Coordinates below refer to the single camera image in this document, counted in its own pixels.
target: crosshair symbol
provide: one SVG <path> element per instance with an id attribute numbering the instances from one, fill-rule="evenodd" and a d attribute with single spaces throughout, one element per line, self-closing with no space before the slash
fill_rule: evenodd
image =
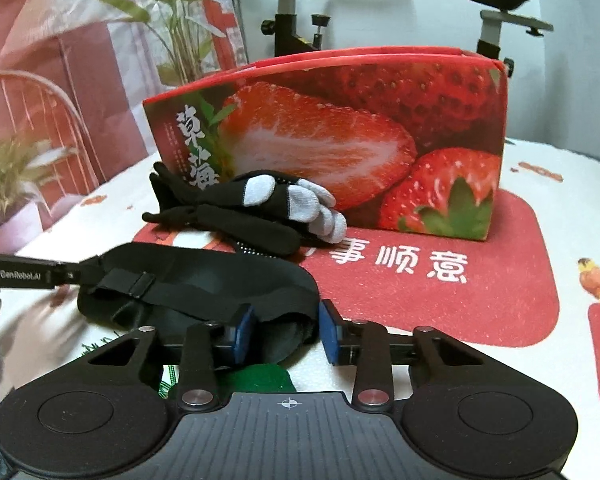
<path id="1" fill-rule="evenodd" d="M 279 404 L 282 404 L 286 409 L 290 410 L 291 408 L 296 407 L 298 404 L 302 404 L 302 402 L 298 402 L 297 400 L 289 397 L 288 399 L 279 402 Z"/>

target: strawberry box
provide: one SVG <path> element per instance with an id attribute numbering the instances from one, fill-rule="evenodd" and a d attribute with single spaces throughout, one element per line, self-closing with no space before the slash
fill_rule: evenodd
<path id="1" fill-rule="evenodd" d="M 482 240 L 498 187 L 503 64 L 447 47 L 256 62 L 144 101 L 163 162 L 204 188 L 251 170 L 328 188 L 349 225 Z"/>

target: black glove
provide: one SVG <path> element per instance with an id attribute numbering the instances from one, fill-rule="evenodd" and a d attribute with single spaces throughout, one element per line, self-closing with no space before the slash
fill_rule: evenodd
<path id="1" fill-rule="evenodd" d="M 160 213 L 144 213 L 145 222 L 218 231 L 240 252 L 275 256 L 291 256 L 308 234 L 332 244 L 344 238 L 346 220 L 330 209 L 333 195 L 313 182 L 257 171 L 201 190 L 161 162 L 154 169 L 150 179 Z"/>

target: silver bolt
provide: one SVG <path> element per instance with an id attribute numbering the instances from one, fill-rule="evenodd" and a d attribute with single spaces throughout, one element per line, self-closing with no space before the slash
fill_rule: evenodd
<path id="1" fill-rule="evenodd" d="M 363 390 L 358 394 L 358 400 L 366 406 L 382 406 L 389 402 L 389 394 L 382 390 Z"/>
<path id="2" fill-rule="evenodd" d="M 182 402 L 189 406 L 205 406 L 214 400 L 211 392 L 206 390 L 189 390 L 182 394 Z"/>

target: white glove fingertip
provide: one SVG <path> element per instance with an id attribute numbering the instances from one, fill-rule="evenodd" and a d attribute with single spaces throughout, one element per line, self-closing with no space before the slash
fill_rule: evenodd
<path id="1" fill-rule="evenodd" d="M 318 200 L 320 201 L 321 204 L 323 204 L 327 207 L 335 207 L 336 199 L 329 192 L 328 189 L 326 189 L 322 186 L 318 186 L 318 184 L 316 184 L 315 182 L 311 182 L 310 180 L 305 180 L 304 178 L 301 178 L 300 180 L 298 180 L 298 182 L 296 182 L 296 186 L 304 187 L 305 189 L 308 189 L 309 191 L 314 193 L 318 197 Z"/>
<path id="2" fill-rule="evenodd" d="M 275 187 L 276 179 L 271 175 L 258 175 L 247 179 L 242 205 L 249 207 L 265 203 L 273 194 Z"/>
<path id="3" fill-rule="evenodd" d="M 321 205 L 318 218 L 308 225 L 307 230 L 317 236 L 327 236 L 333 231 L 333 228 L 333 214 L 331 214 L 329 209 Z"/>
<path id="4" fill-rule="evenodd" d="M 289 186 L 287 195 L 290 220 L 308 224 L 318 218 L 320 201 L 314 193 L 301 186 Z"/>
<path id="5" fill-rule="evenodd" d="M 328 244 L 339 244 L 344 240 L 347 234 L 347 219 L 344 218 L 342 213 L 332 211 L 333 213 L 333 231 L 326 236 L 318 236 L 320 240 L 327 242 Z"/>

